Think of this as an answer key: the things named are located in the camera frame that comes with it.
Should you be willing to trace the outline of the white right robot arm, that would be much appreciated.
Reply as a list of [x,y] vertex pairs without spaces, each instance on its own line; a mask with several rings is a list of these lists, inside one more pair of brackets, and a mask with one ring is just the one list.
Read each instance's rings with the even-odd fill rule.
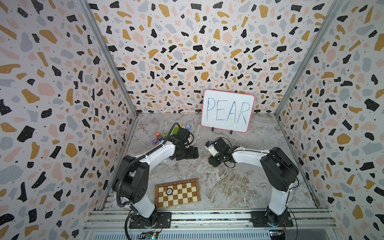
[[262,168],[272,186],[272,195],[264,216],[258,216],[257,221],[273,227],[288,223],[287,202],[291,189],[299,186],[295,185],[299,183],[299,169],[283,150],[278,147],[262,151],[230,146],[222,137],[206,142],[205,146],[211,154],[209,164],[213,167],[230,162]]

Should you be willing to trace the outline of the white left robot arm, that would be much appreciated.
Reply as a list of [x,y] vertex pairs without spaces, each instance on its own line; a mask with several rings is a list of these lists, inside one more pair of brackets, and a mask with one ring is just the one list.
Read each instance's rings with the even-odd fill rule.
[[199,157],[193,147],[194,135],[187,129],[169,135],[153,149],[136,157],[125,156],[118,168],[112,189],[117,205],[128,206],[136,215],[151,219],[157,215],[157,207],[146,196],[150,171],[166,159],[189,160]]

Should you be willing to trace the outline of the tall green block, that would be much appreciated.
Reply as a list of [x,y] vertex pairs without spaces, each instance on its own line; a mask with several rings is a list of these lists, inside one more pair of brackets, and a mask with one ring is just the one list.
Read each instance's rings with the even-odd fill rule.
[[178,127],[175,127],[175,128],[173,129],[173,134],[176,135],[176,134],[178,133],[178,131],[179,131],[179,128],[178,128]]

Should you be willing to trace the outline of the wooden chessboard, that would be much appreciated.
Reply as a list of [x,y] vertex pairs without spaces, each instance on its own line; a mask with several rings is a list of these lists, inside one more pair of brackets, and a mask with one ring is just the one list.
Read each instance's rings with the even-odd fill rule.
[[156,185],[155,206],[159,209],[193,204],[201,201],[198,179]]

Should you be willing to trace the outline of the pink framed whiteboard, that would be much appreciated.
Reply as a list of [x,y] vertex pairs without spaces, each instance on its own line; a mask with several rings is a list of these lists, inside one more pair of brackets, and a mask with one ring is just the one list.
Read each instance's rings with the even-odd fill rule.
[[201,125],[245,133],[249,129],[254,102],[253,95],[205,90]]

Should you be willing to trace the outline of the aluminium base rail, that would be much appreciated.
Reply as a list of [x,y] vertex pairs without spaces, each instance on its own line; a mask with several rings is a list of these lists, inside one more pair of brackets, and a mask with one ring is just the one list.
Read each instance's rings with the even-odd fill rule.
[[127,211],[92,212],[83,240],[340,240],[329,211],[292,209],[278,227],[256,224],[256,209],[197,209],[159,211],[158,224],[125,230]]

